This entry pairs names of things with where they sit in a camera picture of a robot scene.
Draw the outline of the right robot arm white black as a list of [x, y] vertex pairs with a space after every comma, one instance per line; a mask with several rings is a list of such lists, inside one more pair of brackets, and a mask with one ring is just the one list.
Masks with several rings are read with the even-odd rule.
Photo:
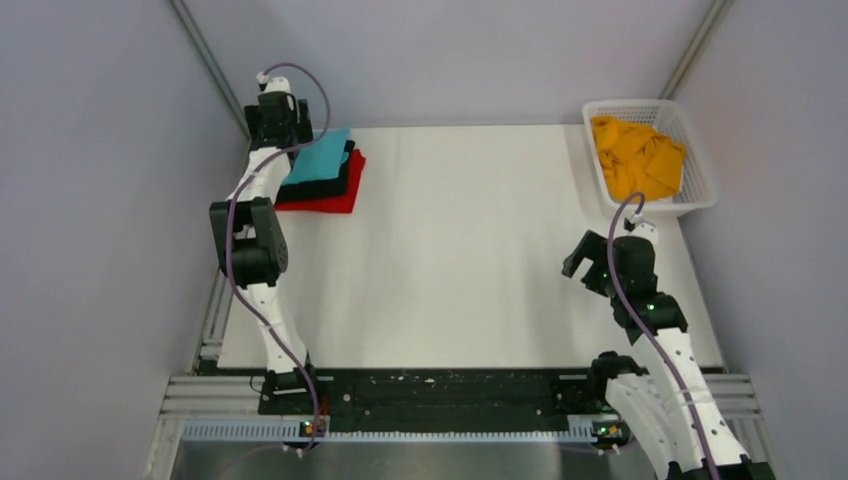
[[732, 433], [694, 354], [677, 300], [658, 288], [653, 243], [638, 236], [609, 240], [588, 230], [564, 260], [571, 278], [591, 265], [585, 287], [607, 298], [632, 348], [592, 361], [586, 397], [615, 411], [648, 457], [658, 479], [773, 479]]

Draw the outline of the turquoise t shirt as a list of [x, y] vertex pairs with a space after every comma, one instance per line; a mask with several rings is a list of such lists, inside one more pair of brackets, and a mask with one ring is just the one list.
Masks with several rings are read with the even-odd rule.
[[337, 178], [342, 164], [349, 157], [345, 146], [350, 131], [350, 128], [328, 130], [319, 142], [301, 150], [282, 184], [288, 186]]

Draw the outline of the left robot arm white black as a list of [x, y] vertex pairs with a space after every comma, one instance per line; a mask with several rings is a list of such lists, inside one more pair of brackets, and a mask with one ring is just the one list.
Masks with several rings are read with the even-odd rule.
[[255, 317], [265, 347], [260, 413], [318, 417], [321, 388], [284, 311], [289, 252], [274, 205], [292, 158], [312, 139], [308, 105], [288, 92], [266, 90], [245, 116], [251, 133], [246, 171], [226, 199], [209, 207], [219, 266], [236, 300]]

